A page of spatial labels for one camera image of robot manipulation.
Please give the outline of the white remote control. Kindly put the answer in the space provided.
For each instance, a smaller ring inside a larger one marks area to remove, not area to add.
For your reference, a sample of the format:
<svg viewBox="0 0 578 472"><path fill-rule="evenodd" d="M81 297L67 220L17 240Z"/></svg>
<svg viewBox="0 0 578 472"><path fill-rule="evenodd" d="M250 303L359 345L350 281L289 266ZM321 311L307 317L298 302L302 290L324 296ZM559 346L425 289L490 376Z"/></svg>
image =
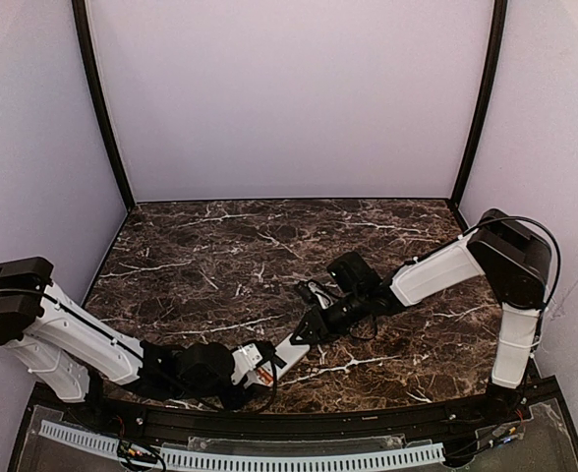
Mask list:
<svg viewBox="0 0 578 472"><path fill-rule="evenodd" d="M272 387L275 380L282 379L293 367L295 367L311 350L309 345L292 345L290 343L290 335L283 339L276 347L274 355L278 355L283 359L287 366L284 369L278 370L271 361L266 361L255 370L248 373L248 381L251 384L261 384L263 386ZM264 384L260 377L259 371L267 371L273 376L273 384Z"/></svg>

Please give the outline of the orange battery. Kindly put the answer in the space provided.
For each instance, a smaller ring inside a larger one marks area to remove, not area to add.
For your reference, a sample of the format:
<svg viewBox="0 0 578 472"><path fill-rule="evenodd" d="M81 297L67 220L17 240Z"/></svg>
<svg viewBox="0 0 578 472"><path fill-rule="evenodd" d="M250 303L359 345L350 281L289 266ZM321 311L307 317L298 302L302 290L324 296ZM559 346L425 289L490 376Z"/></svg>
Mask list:
<svg viewBox="0 0 578 472"><path fill-rule="evenodd" d="M273 376L269 374L267 371L259 371L259 377L264 384L266 385L273 384Z"/></svg>

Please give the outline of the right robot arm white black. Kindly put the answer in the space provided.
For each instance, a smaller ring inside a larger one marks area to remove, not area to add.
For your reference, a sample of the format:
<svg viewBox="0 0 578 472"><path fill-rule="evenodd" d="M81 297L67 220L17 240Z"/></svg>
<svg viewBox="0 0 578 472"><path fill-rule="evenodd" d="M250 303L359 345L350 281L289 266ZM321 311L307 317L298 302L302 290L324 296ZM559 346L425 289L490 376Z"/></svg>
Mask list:
<svg viewBox="0 0 578 472"><path fill-rule="evenodd" d="M501 307L491 384L516 389L535 349L560 268L559 245L545 226L492 208L457 238L406 262L386 278L357 252L341 255L327 271L343 297L306 312L290 341L328 342L367 317L399 314L439 291L482 276Z"/></svg>

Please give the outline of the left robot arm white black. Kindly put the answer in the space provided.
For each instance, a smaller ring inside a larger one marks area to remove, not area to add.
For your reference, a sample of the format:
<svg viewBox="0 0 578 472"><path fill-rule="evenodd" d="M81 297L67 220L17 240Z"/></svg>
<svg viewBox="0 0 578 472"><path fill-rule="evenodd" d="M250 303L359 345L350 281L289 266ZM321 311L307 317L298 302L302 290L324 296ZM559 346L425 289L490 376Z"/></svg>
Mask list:
<svg viewBox="0 0 578 472"><path fill-rule="evenodd" d="M275 390L287 366L269 341L180 347L128 336L78 306L52 269L42 257L0 263L0 346L64 402L95 401L109 380L156 401L216 397L233 411L258 386Z"/></svg>

